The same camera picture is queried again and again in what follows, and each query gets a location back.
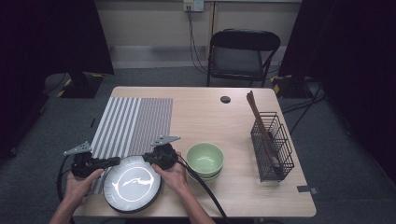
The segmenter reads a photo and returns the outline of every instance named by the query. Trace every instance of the wire basket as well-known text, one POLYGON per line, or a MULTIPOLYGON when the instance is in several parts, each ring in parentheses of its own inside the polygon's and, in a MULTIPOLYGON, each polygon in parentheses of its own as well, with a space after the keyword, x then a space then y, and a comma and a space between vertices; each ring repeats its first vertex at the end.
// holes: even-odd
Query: wire basket
POLYGON ((255 121, 250 134, 256 153, 260 180, 261 182, 264 180, 282 181, 294 167, 289 138, 276 112, 260 112, 260 116, 271 140, 270 143, 265 142, 257 121, 255 121))

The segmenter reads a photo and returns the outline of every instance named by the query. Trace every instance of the cable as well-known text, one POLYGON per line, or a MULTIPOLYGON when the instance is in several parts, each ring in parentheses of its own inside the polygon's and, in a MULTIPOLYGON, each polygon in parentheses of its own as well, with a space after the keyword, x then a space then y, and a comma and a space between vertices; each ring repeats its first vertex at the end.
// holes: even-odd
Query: cable
POLYGON ((321 89, 321 83, 319 84, 318 90, 317 92, 315 92, 315 96, 314 98, 311 100, 311 104, 309 104, 309 106, 305 109, 305 111, 303 112, 303 114, 297 119, 297 121, 295 122, 294 126, 291 128, 290 130, 290 135, 294 132, 294 129, 297 127, 297 124, 300 122, 300 120, 303 118, 303 116, 305 115, 305 113, 308 111, 309 108, 311 108, 311 106, 313 105, 313 103, 315 102, 315 100, 318 97, 318 93, 321 89))
POLYGON ((223 219, 225 220, 226 223, 230 223, 230 220, 228 219, 227 215, 225 214, 224 210, 222 209, 221 205, 219 204, 218 199, 215 197, 215 195, 213 194, 213 192, 210 190, 210 188, 207 186, 207 184, 201 179, 200 176, 198 176, 198 174, 193 171, 189 164, 181 157, 179 156, 186 164, 184 164, 181 161, 177 161, 171 157, 172 160, 175 160, 177 163, 181 164, 184 168, 187 169, 187 171, 198 181, 198 183, 201 184, 201 186, 206 190, 207 194, 209 194, 210 198, 213 200, 213 202, 215 203, 216 207, 219 209, 223 219))
MULTIPOLYGON (((64 177, 64 174, 67 172, 67 171, 64 172, 64 164, 66 163, 67 158, 69 158, 69 155, 64 156, 64 160, 62 161, 61 167, 59 168, 58 178, 56 181, 56 191, 58 193, 58 198, 60 202, 64 199, 64 194, 62 193, 62 178, 64 177)), ((75 221, 72 217, 70 218, 70 223, 75 224, 75 221)))
POLYGON ((323 94, 322 96, 320 96, 320 97, 319 97, 316 101, 314 101, 314 102, 312 102, 311 100, 308 100, 308 101, 304 101, 304 102, 299 103, 299 104, 296 104, 296 105, 289 105, 289 106, 287 106, 287 107, 285 107, 285 108, 282 109, 282 114, 287 114, 287 113, 289 113, 289 112, 291 112, 291 111, 294 111, 294 110, 297 110, 297 109, 301 109, 301 108, 307 107, 307 106, 309 106, 309 105, 311 105, 311 104, 316 104, 316 103, 322 101, 323 99, 325 99, 325 96, 326 96, 326 94, 323 94))
POLYGON ((277 63, 277 69, 272 70, 272 71, 269 71, 267 74, 270 74, 270 73, 273 73, 273 72, 277 72, 277 73, 274 74, 274 75, 271 76, 271 77, 266 78, 265 80, 270 80, 270 79, 272 79, 273 77, 277 77, 277 75, 279 75, 279 68, 280 68, 280 65, 281 65, 281 64, 282 64, 282 61, 280 61, 279 63, 277 63))
POLYGON ((187 15, 188 15, 188 17, 189 17, 189 24, 190 24, 190 55, 191 55, 191 61, 192 61, 192 64, 194 65, 194 67, 195 67, 199 72, 206 74, 206 73, 207 73, 207 70, 202 66, 202 64, 201 64, 201 62, 200 62, 200 60, 199 60, 199 57, 198 57, 197 49, 196 49, 196 47, 195 47, 195 40, 194 40, 194 35, 193 35, 193 30, 192 30, 192 19, 191 19, 191 8, 190 8, 190 7, 187 7, 187 15), (193 59, 193 54, 192 54, 192 47, 193 47, 193 49, 194 49, 195 57, 197 58, 198 64, 201 65, 201 68, 204 69, 204 71, 202 71, 202 70, 201 70, 199 67, 197 67, 197 65, 195 64, 194 59, 193 59))

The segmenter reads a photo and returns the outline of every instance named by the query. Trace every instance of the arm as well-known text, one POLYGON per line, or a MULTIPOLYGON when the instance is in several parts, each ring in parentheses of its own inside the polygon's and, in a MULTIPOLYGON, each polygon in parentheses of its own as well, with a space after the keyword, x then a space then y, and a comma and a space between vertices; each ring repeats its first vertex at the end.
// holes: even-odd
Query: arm
POLYGON ((187 184, 186 169, 181 164, 176 163, 170 171, 164 171, 156 164, 152 164, 152 168, 163 177, 165 184, 180 197, 191 224, 215 223, 192 194, 187 184))
POLYGON ((85 195, 91 190, 92 181, 98 178, 103 171, 102 169, 98 169, 85 179, 77 179, 69 172, 69 174, 67 174, 64 199, 59 204, 49 224, 69 223, 75 210, 82 204, 85 195))

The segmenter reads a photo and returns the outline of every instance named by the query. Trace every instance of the black round object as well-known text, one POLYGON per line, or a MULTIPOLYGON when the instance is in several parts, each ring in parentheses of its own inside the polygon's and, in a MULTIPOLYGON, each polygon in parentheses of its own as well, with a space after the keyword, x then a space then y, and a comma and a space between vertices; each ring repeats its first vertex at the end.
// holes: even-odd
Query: black round object
POLYGON ((159 165, 163 170, 171 169, 178 160, 176 151, 170 144, 155 147, 152 153, 155 155, 153 163, 159 165))
POLYGON ((224 103, 224 104, 228 104, 231 102, 231 98, 228 96, 221 96, 220 100, 224 103))

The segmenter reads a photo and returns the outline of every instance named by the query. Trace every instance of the wooden table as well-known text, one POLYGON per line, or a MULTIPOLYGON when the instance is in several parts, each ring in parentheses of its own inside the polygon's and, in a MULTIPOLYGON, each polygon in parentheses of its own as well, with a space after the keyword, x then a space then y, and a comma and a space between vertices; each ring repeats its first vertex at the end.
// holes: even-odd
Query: wooden table
MULTIPOLYGON (((189 147, 200 142, 219 146, 225 157, 220 176, 207 185, 213 191, 228 217, 312 217, 316 207, 310 192, 299 192, 306 186, 303 170, 292 147, 295 167, 285 180, 260 181, 250 131, 254 116, 246 95, 253 91, 261 112, 277 112, 285 120, 274 92, 270 89, 117 87, 112 97, 173 98, 170 135, 180 136, 174 149, 185 156, 189 147), (224 104, 221 96, 229 96, 224 104)), ((188 177, 197 199, 212 217, 221 217, 205 190, 188 177)), ((75 216, 94 217, 186 217, 180 199, 164 187, 156 201, 134 214, 120 214, 106 202, 103 194, 91 194, 75 216)))

